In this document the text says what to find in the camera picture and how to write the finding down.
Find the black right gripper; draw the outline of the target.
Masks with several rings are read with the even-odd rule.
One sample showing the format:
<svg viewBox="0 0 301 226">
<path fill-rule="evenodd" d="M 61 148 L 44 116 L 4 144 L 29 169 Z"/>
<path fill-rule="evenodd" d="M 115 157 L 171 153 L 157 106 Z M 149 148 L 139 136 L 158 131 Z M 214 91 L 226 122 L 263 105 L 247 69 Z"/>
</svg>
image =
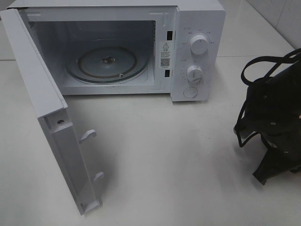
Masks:
<svg viewBox="0 0 301 226">
<path fill-rule="evenodd" d="M 301 171 L 301 129 L 278 134 L 262 134 L 261 141 L 267 148 L 253 176 L 265 185 L 268 179 L 285 172 Z"/>
</svg>

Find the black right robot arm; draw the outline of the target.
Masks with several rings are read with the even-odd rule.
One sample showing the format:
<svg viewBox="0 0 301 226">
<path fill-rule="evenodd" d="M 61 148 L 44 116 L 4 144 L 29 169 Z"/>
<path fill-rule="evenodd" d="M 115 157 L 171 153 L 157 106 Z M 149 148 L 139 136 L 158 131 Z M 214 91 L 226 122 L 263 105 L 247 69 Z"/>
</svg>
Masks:
<svg viewBox="0 0 301 226">
<path fill-rule="evenodd" d="M 242 138 L 261 135 L 267 152 L 253 176 L 264 185 L 272 177 L 301 169 L 301 64 L 247 89 Z"/>
</svg>

